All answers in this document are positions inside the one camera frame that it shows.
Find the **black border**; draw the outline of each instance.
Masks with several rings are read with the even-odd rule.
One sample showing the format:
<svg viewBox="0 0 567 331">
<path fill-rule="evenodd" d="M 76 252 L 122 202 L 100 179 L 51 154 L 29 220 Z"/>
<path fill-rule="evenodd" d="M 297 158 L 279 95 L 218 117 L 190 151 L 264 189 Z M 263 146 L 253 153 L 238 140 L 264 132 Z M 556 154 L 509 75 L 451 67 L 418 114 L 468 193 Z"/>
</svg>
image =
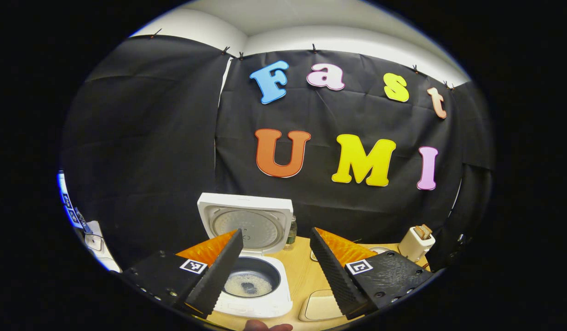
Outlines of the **black border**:
<svg viewBox="0 0 567 331">
<path fill-rule="evenodd" d="M 56 180 L 65 113 L 84 79 L 122 40 L 180 4 L 95 1 L 70 8 L 7 2 L 8 12 L 0 8 L 0 69 L 11 80 L 0 81 L 6 105 L 0 107 L 0 181 L 27 198 L 0 194 L 0 225 L 14 225 L 1 232 L 1 329 L 198 329 L 109 276 L 71 235 Z M 567 288 L 550 280 L 567 264 L 547 264 L 548 244 L 563 233 L 557 225 L 564 219 L 556 191 L 547 185 L 567 180 L 557 168 L 567 160 L 542 139 L 567 121 L 561 117 L 567 104 L 557 108 L 544 94 L 555 84 L 552 73 L 566 64 L 548 59 L 567 45 L 567 8 L 461 0 L 384 5 L 442 44 L 486 93 L 496 126 L 496 182 L 486 219 L 461 264 L 359 329 L 567 329 Z M 12 103 L 23 104 L 8 107 Z M 25 226 L 15 226 L 16 215 Z M 518 245 L 512 233 L 541 246 Z M 525 265 L 519 258 L 529 252 L 533 264 Z"/>
</svg>

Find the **foam letter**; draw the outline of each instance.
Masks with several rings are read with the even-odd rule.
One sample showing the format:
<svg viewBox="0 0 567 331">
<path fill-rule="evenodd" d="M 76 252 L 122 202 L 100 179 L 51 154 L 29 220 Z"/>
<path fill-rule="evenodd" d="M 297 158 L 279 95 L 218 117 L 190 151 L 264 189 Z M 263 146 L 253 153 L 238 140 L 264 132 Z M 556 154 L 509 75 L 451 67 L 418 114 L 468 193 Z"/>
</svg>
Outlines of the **foam letter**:
<svg viewBox="0 0 567 331">
<path fill-rule="evenodd" d="M 365 181 L 370 186 L 387 186 L 388 169 L 392 152 L 395 149 L 395 142 L 387 139 L 380 139 L 369 152 L 365 155 L 365 150 L 361 144 L 361 139 L 352 134 L 341 134 L 336 138 L 341 145 L 340 161 L 338 171 L 332 175 L 332 181 L 337 183 L 350 183 L 351 176 L 349 168 L 353 167 L 355 181 L 361 183 L 365 176 L 371 171 L 371 176 Z"/>
<path fill-rule="evenodd" d="M 311 135 L 304 131 L 290 131 L 287 136 L 292 140 L 292 157 L 287 165 L 275 163 L 275 142 L 281 138 L 281 132 L 273 129 L 259 129 L 254 133 L 257 142 L 257 166 L 264 174 L 288 178 L 295 176 L 304 165 L 304 149 Z"/>
<path fill-rule="evenodd" d="M 334 64 L 317 63 L 312 66 L 312 73 L 306 77 L 308 83 L 313 86 L 326 86 L 330 90 L 339 91 L 344 89 L 343 70 Z"/>
<path fill-rule="evenodd" d="M 287 64 L 285 61 L 277 61 L 250 74 L 250 78 L 254 79 L 257 82 L 258 87 L 263 93 L 263 98 L 261 98 L 262 104 L 266 105 L 271 101 L 275 101 L 285 96 L 286 91 L 282 88 L 277 87 L 275 83 L 278 82 L 282 85 L 287 84 L 287 77 L 285 76 L 283 71 L 278 69 L 285 70 L 288 68 L 289 64 Z"/>
<path fill-rule="evenodd" d="M 435 113 L 439 117 L 441 117 L 441 119 L 447 117 L 447 111 L 444 111 L 443 107 L 441 106 L 441 101 L 444 101 L 443 96 L 441 96 L 441 94 L 439 94 L 437 89 L 434 87 L 429 88 L 428 90 L 426 90 L 426 92 L 428 92 L 428 94 L 432 98 L 432 106 L 435 108 Z"/>
<path fill-rule="evenodd" d="M 384 91 L 388 98 L 402 103 L 407 102 L 408 98 L 410 98 L 410 94 L 408 94 L 408 90 L 405 88 L 406 80 L 402 76 L 386 73 L 384 75 L 384 83 L 386 83 Z"/>
<path fill-rule="evenodd" d="M 439 151 L 436 148 L 423 146 L 418 148 L 418 152 L 422 155 L 422 174 L 416 187 L 419 190 L 434 190 L 436 187 L 435 157 Z"/>
</svg>

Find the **letter f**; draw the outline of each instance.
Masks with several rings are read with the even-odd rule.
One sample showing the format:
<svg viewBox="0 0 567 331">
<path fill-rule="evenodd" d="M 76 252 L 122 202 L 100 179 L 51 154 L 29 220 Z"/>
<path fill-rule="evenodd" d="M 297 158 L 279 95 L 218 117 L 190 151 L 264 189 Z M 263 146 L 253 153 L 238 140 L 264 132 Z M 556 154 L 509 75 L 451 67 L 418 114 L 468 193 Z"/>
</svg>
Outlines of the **letter f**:
<svg viewBox="0 0 567 331">
<path fill-rule="evenodd" d="M 250 74 L 250 78 L 257 81 L 258 87 L 263 93 L 263 98 L 261 98 L 261 103 L 266 105 L 272 101 L 275 101 L 283 96 L 285 96 L 286 91 L 282 88 L 277 87 L 275 83 L 282 85 L 287 84 L 287 77 L 283 71 L 278 69 L 288 69 L 289 64 L 285 61 L 277 61 L 271 65 L 255 71 Z"/>
</svg>

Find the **black curtain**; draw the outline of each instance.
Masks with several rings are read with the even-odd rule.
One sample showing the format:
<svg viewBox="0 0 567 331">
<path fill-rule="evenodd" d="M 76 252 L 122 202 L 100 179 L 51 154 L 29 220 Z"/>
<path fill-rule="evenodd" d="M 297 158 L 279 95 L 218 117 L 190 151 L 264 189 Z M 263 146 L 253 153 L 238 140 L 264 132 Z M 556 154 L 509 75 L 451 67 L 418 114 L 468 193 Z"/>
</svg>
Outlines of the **black curtain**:
<svg viewBox="0 0 567 331">
<path fill-rule="evenodd" d="M 272 103 L 262 104 L 262 92 L 249 75 L 279 60 L 290 66 L 283 70 L 287 84 L 280 86 L 287 94 Z M 316 63 L 340 67 L 344 71 L 345 88 L 333 91 L 308 84 L 306 75 Z M 410 95 L 407 102 L 388 99 L 384 92 L 385 73 L 405 78 Z M 443 96 L 445 119 L 435 114 L 427 92 L 431 87 L 437 88 Z M 473 136 L 468 132 L 471 124 L 474 133 L 491 132 L 479 131 L 483 122 L 475 121 L 476 114 L 470 113 L 466 105 L 458 105 L 456 96 L 469 102 L 476 97 L 470 95 L 468 88 L 457 86 L 453 90 L 412 68 L 360 54 L 279 51 L 235 59 L 218 109 L 217 191 L 292 199 L 301 236 L 307 236 L 309 228 L 316 226 L 349 240 L 397 243 L 408 228 L 424 223 L 435 231 L 437 241 L 451 241 L 454 234 L 449 233 L 447 238 L 441 234 L 441 228 L 464 176 L 464 161 L 481 164 L 484 160 L 480 153 L 470 153 L 469 149 L 473 144 L 482 145 L 484 151 L 493 148 L 492 145 L 483 147 L 489 137 L 463 139 Z M 481 113 L 487 109 L 478 103 L 476 111 Z M 311 134 L 300 173 L 291 178 L 276 178 L 258 169 L 254 132 L 260 128 L 281 131 L 275 161 L 282 165 L 290 160 L 292 142 L 287 138 L 288 132 L 301 130 Z M 366 153 L 379 139 L 395 142 L 388 186 L 368 186 L 365 181 L 357 184 L 354 178 L 348 184 L 332 182 L 331 176 L 337 171 L 340 157 L 341 148 L 336 141 L 340 134 L 359 136 Z M 422 172 L 422 157 L 418 152 L 422 146 L 439 151 L 435 170 L 437 186 L 432 191 L 416 187 Z"/>
<path fill-rule="evenodd" d="M 207 239 L 195 204 L 214 186 L 214 129 L 230 57 L 193 40 L 125 40 L 69 111 L 61 165 L 73 202 L 127 268 Z"/>
<path fill-rule="evenodd" d="M 434 233 L 437 243 L 427 256 L 432 268 L 442 268 L 460 259 L 493 194 L 495 133 L 486 99 L 473 82 L 457 86 L 453 96 L 461 109 L 458 125 L 464 129 L 460 138 L 464 168 L 457 201 L 443 226 Z"/>
</svg>

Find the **yellow letter m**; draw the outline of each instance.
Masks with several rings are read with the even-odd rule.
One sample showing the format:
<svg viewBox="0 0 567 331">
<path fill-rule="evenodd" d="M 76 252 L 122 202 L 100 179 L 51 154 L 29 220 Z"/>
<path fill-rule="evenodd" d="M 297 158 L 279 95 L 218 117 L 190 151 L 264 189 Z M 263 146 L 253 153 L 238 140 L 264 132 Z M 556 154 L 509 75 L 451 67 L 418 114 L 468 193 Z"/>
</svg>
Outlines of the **yellow letter m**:
<svg viewBox="0 0 567 331">
<path fill-rule="evenodd" d="M 337 183 L 350 183 L 352 177 L 349 175 L 349 168 L 353 167 L 355 181 L 361 183 L 371 170 L 371 176 L 365 183 L 370 186 L 387 186 L 388 169 L 392 152 L 395 149 L 395 142 L 387 139 L 380 139 L 371 149 L 369 155 L 365 155 L 365 150 L 361 144 L 361 139 L 352 134 L 341 134 L 336 138 L 341 146 L 338 170 L 332 175 L 332 181 Z"/>
</svg>

